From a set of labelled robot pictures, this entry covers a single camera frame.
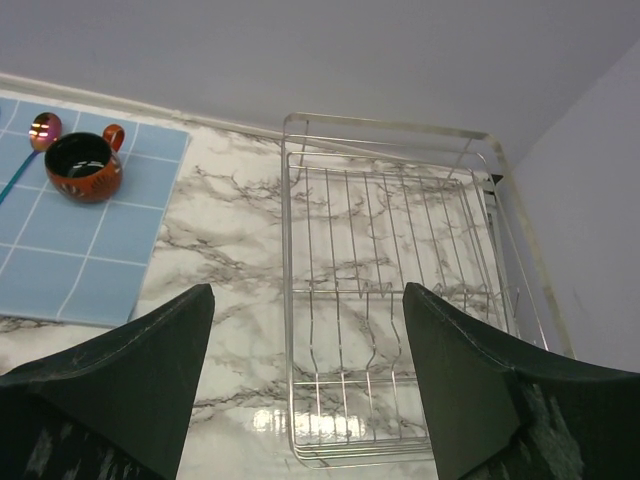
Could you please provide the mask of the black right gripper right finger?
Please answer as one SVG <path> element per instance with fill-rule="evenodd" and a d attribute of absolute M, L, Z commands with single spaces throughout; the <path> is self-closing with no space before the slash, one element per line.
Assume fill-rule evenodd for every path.
<path fill-rule="evenodd" d="M 442 479 L 635 479 L 639 377 L 522 341 L 410 283 L 403 313 Z"/>

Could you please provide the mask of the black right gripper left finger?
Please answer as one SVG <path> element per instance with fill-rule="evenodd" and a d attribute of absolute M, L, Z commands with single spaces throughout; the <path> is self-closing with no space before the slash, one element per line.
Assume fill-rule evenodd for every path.
<path fill-rule="evenodd" d="M 2 478 L 175 478 L 214 311 L 199 284 L 3 374 Z"/>

